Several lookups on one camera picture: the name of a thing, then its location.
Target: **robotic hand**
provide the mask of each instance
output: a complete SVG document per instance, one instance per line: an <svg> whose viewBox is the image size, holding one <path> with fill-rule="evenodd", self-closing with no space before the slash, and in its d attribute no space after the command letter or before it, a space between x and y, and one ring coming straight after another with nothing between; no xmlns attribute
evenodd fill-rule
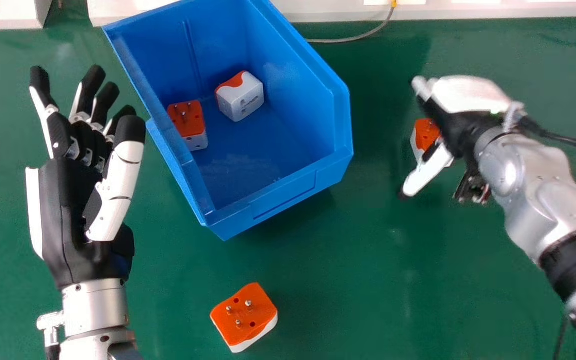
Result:
<svg viewBox="0 0 576 360"><path fill-rule="evenodd" d="M414 196L455 158L465 159L454 198L482 204L493 196L510 239L544 271L576 328L576 183L566 155L523 135L538 126L490 80L416 77L412 87L430 120L415 125L418 166L401 195Z"/></svg>
<svg viewBox="0 0 576 360"><path fill-rule="evenodd" d="M48 73L30 70L30 96L50 155L42 168L25 171L30 238L63 304L62 311L37 320L48 360L141 358L126 328L124 283L134 239L123 219L139 175L145 126L130 106L107 121L119 89L108 82L95 96L103 80L103 69L92 66L66 118L50 96ZM59 344L61 326L66 341Z"/></svg>

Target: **green table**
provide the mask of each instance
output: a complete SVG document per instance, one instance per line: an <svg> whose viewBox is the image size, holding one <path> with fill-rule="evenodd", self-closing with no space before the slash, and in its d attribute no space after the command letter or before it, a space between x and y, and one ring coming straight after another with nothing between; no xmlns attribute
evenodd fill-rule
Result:
<svg viewBox="0 0 576 360"><path fill-rule="evenodd" d="M46 30L0 32L0 359L39 359L37 316L60 308L30 246L23 168L46 159L28 71L53 74L68 109L80 77L103 66L120 104L146 111L85 6L66 3ZM372 23L298 25L340 37ZM194 218L148 140L126 222L137 257L132 328L147 359L230 355L208 313L258 281L279 324L238 359L549 359L561 305L507 239L497 205L450 199L462 166L408 202L397 189L420 117L413 75L495 80L547 128L576 137L576 19L395 22L357 43L318 45L350 88L356 156L342 183L222 243ZM576 150L566 148L576 176ZM576 347L568 332L564 357Z"/></svg>

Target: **blue container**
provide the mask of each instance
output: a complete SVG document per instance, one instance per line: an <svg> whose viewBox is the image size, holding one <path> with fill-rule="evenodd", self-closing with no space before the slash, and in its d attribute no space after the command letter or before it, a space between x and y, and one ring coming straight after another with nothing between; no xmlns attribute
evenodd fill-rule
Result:
<svg viewBox="0 0 576 360"><path fill-rule="evenodd" d="M103 30L194 214L222 240L342 179L353 154L348 89L268 0L183 0ZM214 91L242 70L263 82L265 104L234 123ZM191 100L210 142L196 152L166 113Z"/></svg>

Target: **gray cable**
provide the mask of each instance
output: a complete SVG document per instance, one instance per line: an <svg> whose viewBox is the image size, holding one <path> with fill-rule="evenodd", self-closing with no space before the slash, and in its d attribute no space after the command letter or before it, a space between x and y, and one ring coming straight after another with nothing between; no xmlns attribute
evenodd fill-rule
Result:
<svg viewBox="0 0 576 360"><path fill-rule="evenodd" d="M341 43L351 43L353 41L365 39L369 36L376 34L381 29L385 28L386 25L388 25L388 22L390 22L390 19L392 19L392 14L394 12L395 8L390 7L390 13L388 14L388 17L381 23L381 25L361 35L353 36L351 38L339 38L339 39L306 39L306 41L311 44L341 44Z"/></svg>

